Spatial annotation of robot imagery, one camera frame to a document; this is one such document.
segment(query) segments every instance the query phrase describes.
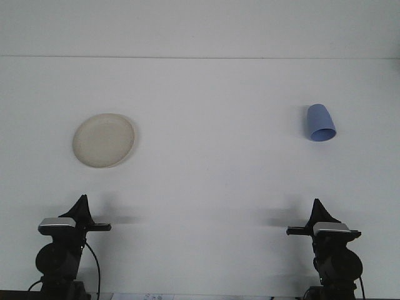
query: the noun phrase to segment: ceramic plate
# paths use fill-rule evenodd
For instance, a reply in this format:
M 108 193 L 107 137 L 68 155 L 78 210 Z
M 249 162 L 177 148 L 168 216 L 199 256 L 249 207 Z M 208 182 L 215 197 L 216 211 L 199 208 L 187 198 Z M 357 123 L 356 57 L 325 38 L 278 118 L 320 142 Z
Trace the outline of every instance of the ceramic plate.
M 76 157 L 94 168 L 120 163 L 134 141 L 132 124 L 119 114 L 98 114 L 83 122 L 75 132 L 72 148 Z

